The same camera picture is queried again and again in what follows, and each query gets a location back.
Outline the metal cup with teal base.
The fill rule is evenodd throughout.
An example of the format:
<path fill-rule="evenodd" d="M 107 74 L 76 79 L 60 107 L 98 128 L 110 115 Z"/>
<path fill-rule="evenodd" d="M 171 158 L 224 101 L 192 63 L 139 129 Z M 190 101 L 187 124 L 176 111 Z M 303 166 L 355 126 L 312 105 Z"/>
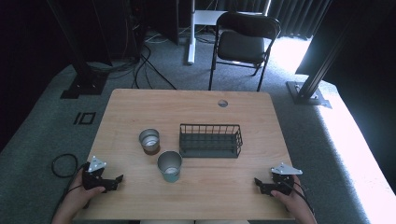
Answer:
<path fill-rule="evenodd" d="M 176 151 L 165 151 L 157 159 L 157 167 L 163 179 L 169 183 L 179 180 L 182 157 Z"/>

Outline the black folding chair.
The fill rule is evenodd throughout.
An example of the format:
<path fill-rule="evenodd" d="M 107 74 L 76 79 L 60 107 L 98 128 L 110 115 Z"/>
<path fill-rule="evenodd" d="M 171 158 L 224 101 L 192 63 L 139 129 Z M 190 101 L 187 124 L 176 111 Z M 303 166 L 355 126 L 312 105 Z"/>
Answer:
<path fill-rule="evenodd" d="M 280 22 L 262 14 L 225 12 L 215 27 L 215 43 L 208 89 L 212 89 L 217 64 L 254 68 L 254 77 L 261 69 L 257 91 L 261 90 L 272 46 L 281 32 Z"/>

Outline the person's left hand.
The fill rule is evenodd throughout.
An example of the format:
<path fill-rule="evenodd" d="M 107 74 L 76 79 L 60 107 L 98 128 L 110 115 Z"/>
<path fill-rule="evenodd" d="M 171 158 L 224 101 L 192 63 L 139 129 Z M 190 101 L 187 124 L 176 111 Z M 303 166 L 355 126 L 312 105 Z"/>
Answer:
<path fill-rule="evenodd" d="M 82 182 L 82 171 L 79 170 L 73 183 L 67 191 L 66 202 L 71 205 L 80 206 L 81 209 L 89 202 L 90 199 L 99 195 L 105 190 L 104 187 L 95 187 L 93 189 L 85 189 Z"/>

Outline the person's light trousers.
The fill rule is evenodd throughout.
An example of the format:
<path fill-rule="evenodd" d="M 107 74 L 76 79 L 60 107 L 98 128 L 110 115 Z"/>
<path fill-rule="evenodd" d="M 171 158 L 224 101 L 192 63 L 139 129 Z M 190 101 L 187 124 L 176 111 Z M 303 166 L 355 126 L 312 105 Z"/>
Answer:
<path fill-rule="evenodd" d="M 142 220 L 140 224 L 250 224 L 247 220 Z"/>

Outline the black metal stand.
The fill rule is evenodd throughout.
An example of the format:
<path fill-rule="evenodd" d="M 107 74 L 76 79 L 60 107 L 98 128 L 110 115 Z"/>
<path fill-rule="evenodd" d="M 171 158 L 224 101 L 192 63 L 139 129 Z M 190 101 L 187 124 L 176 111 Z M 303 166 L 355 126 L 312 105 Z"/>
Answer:
<path fill-rule="evenodd" d="M 344 18 L 332 19 L 332 23 L 322 23 L 302 60 L 302 68 L 298 68 L 300 72 L 307 69 L 307 79 L 304 82 L 286 83 L 296 105 L 331 107 L 330 102 L 324 99 L 318 89 L 318 85 L 343 48 L 351 20 L 352 16 L 345 14 Z"/>
<path fill-rule="evenodd" d="M 70 63 L 76 71 L 70 87 L 61 94 L 62 99 L 77 99 L 80 95 L 101 95 L 106 85 L 108 73 L 95 72 L 87 64 L 78 46 L 74 32 L 70 27 L 58 0 L 46 0 L 49 8 L 62 30 L 65 50 Z"/>

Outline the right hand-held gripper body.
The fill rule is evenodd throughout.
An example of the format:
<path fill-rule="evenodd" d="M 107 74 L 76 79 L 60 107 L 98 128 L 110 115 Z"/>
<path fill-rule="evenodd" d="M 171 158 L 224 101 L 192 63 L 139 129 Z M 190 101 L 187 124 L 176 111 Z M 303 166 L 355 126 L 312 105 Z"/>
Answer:
<path fill-rule="evenodd" d="M 290 195 L 294 186 L 294 175 L 301 175 L 303 171 L 281 162 L 278 166 L 271 168 L 273 184 L 275 190 L 280 191 L 283 194 Z"/>

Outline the dark curtain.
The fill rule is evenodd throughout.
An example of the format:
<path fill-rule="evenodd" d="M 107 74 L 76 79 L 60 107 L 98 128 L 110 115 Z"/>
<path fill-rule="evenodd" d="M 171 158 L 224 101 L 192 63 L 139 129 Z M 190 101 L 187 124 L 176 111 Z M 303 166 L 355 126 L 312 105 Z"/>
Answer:
<path fill-rule="evenodd" d="M 196 9 L 262 13 L 277 19 L 281 36 L 311 38 L 332 0 L 195 0 Z"/>

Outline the person's right hand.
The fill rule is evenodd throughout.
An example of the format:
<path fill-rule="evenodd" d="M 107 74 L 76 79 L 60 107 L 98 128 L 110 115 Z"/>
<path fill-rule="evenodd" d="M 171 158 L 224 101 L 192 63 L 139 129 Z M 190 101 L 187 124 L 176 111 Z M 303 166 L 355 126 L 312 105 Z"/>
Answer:
<path fill-rule="evenodd" d="M 294 208 L 294 207 L 308 207 L 307 203 L 305 202 L 305 200 L 302 198 L 303 195 L 303 191 L 302 188 L 300 186 L 300 180 L 299 178 L 294 175 L 293 176 L 293 180 L 294 180 L 294 190 L 292 191 L 292 193 L 290 195 L 286 195 L 281 193 L 280 191 L 277 190 L 273 190 L 272 191 L 272 195 L 278 199 L 280 202 L 282 202 L 287 210 L 290 212 L 290 208 Z"/>

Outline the metal cup with brown base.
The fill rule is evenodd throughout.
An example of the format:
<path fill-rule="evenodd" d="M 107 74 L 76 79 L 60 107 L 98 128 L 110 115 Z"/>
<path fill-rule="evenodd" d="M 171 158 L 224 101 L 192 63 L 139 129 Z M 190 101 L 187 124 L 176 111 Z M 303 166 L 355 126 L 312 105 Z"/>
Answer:
<path fill-rule="evenodd" d="M 146 129 L 139 134 L 139 143 L 147 155 L 157 154 L 160 147 L 160 135 L 155 129 Z"/>

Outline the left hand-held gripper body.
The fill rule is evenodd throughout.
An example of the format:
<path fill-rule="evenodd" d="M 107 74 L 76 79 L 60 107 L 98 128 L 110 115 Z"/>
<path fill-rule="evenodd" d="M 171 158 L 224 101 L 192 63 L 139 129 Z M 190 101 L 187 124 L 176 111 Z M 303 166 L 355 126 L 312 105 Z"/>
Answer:
<path fill-rule="evenodd" d="M 95 187 L 105 187 L 108 185 L 117 185 L 115 179 L 102 178 L 102 174 L 106 168 L 106 162 L 93 156 L 90 161 L 83 165 L 82 182 L 85 189 L 93 189 Z"/>

